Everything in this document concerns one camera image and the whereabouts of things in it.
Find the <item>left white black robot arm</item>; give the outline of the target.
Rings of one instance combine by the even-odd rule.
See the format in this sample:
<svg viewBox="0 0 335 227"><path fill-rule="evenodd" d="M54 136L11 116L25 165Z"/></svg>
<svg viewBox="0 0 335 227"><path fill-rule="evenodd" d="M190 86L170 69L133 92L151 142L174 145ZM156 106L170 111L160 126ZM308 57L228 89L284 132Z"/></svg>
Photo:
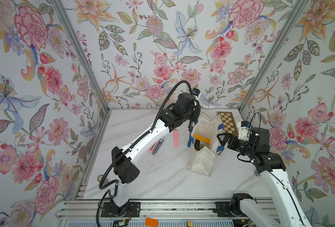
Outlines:
<svg viewBox="0 0 335 227"><path fill-rule="evenodd" d="M152 125L137 139L123 148L112 149L112 163L102 175L98 187L106 190L100 203L107 203L113 215L121 217L127 212L129 198L124 187L139 176L140 170L136 165L141 156L183 123L189 122L188 130L193 130L201 111L199 95L198 89L181 93L175 103L159 109Z"/></svg>

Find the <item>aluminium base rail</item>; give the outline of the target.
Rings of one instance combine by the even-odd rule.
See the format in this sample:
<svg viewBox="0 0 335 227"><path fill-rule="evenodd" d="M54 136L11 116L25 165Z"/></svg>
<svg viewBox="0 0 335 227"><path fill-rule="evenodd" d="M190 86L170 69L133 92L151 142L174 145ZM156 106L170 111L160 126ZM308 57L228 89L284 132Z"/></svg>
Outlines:
<svg viewBox="0 0 335 227"><path fill-rule="evenodd" d="M131 200L122 208L125 217L134 219L177 219L177 218L233 218L230 213L230 199L227 200ZM108 201L77 200L65 202L56 213L58 219L96 219L99 209L100 219L118 218L117 212Z"/></svg>

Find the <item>black art knife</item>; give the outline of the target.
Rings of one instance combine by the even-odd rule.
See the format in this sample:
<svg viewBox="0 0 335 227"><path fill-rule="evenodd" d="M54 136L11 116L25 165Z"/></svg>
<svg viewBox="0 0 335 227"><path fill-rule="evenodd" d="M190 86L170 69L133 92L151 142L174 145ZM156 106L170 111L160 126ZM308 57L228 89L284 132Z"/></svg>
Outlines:
<svg viewBox="0 0 335 227"><path fill-rule="evenodd" d="M189 132L193 131L193 121L192 120L189 121L188 130Z"/></svg>

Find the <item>yellow slim art knife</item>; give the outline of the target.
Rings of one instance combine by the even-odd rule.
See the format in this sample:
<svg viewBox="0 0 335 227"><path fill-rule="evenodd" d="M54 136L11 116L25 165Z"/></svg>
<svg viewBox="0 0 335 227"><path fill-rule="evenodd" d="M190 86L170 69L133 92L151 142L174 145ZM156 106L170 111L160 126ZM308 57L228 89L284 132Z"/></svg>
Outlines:
<svg viewBox="0 0 335 227"><path fill-rule="evenodd" d="M195 137L196 139L200 140L200 141L203 141L203 142L205 142L205 143L207 143L207 144L210 144L210 139L208 139L208 138L205 138L205 137L200 136L200 135L198 135L198 134L194 134L194 137Z"/></svg>

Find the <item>black yellow utility knife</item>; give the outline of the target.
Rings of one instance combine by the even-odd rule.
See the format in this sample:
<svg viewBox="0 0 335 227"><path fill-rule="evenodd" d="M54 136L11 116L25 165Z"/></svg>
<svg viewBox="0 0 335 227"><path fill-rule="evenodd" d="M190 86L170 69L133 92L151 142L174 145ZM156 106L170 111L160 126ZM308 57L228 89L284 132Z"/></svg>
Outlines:
<svg viewBox="0 0 335 227"><path fill-rule="evenodd" d="M196 152L200 150L200 140L195 140L194 149L196 150Z"/></svg>

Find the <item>wooden chessboard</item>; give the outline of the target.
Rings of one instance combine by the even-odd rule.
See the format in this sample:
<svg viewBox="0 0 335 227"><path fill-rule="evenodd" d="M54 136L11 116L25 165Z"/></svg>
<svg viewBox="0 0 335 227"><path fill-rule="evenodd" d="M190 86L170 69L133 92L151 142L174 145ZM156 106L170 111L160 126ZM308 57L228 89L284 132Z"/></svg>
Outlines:
<svg viewBox="0 0 335 227"><path fill-rule="evenodd" d="M238 136L238 129L235 124L234 116L232 112L217 112L217 115L221 118L223 124L223 131Z"/></svg>

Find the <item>grey art knife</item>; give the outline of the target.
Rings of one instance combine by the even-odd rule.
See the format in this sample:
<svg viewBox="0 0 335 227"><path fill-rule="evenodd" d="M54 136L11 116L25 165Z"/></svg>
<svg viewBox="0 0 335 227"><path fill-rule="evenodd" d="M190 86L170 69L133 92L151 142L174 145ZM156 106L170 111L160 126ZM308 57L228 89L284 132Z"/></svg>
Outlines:
<svg viewBox="0 0 335 227"><path fill-rule="evenodd" d="M153 149L152 154L155 155L159 151L162 143L165 141L164 138L160 139L159 142L157 143L156 147Z"/></svg>

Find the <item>light pink art knife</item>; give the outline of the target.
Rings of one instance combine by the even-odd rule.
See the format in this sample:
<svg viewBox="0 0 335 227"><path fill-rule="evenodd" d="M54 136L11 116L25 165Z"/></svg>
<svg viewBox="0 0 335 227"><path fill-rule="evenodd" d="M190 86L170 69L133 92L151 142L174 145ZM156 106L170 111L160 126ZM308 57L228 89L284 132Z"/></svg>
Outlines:
<svg viewBox="0 0 335 227"><path fill-rule="evenodd" d="M179 132L178 132L178 130L176 130L176 129L173 130L173 136L174 136L174 147L178 148L178 146L179 146Z"/></svg>

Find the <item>small tape roll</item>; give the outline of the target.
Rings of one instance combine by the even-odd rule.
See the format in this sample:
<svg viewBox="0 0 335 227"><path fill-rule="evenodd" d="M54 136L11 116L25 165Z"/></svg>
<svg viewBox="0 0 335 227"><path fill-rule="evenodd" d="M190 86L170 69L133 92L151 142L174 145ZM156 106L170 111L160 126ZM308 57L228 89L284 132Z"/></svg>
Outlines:
<svg viewBox="0 0 335 227"><path fill-rule="evenodd" d="M98 181L99 183L100 183L100 182L104 183L105 180L106 180L106 178L105 178L103 175L100 175L100 176L97 177L97 181Z"/></svg>

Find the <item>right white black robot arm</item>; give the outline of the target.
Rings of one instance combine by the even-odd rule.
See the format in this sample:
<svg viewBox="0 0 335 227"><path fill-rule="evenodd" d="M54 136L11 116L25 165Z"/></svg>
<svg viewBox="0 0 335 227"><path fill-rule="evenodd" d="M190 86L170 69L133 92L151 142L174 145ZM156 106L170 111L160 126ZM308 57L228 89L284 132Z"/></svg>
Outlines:
<svg viewBox="0 0 335 227"><path fill-rule="evenodd" d="M270 152L269 131L253 127L248 130L248 140L231 133L217 135L220 145L247 156L263 179L275 205L279 221L274 220L249 194L233 194L225 209L234 217L247 217L257 227L310 227L290 185L286 167L279 154Z"/></svg>

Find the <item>white Doraemon canvas pouch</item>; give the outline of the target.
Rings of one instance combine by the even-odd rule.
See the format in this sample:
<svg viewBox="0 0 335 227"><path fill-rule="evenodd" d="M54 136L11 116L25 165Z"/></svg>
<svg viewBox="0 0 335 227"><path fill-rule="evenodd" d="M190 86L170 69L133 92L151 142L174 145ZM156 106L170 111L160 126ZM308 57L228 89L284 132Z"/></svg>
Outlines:
<svg viewBox="0 0 335 227"><path fill-rule="evenodd" d="M199 116L189 138L188 147L190 148L190 154L187 170L211 176L216 158L224 150L217 139L217 135L221 133L223 133L223 124L218 115L210 118L207 114L202 113ZM197 139L194 134L210 139L210 144L200 141L200 150L196 152L194 142Z"/></svg>

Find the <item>orange tag on rail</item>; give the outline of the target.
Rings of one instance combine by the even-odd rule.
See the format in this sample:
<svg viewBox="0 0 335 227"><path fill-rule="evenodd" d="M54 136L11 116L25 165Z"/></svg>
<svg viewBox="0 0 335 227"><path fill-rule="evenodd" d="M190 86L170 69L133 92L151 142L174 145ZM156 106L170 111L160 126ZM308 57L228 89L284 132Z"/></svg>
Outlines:
<svg viewBox="0 0 335 227"><path fill-rule="evenodd" d="M146 218L145 219L145 226L158 227L159 226L159 221L157 219L153 219L153 218Z"/></svg>

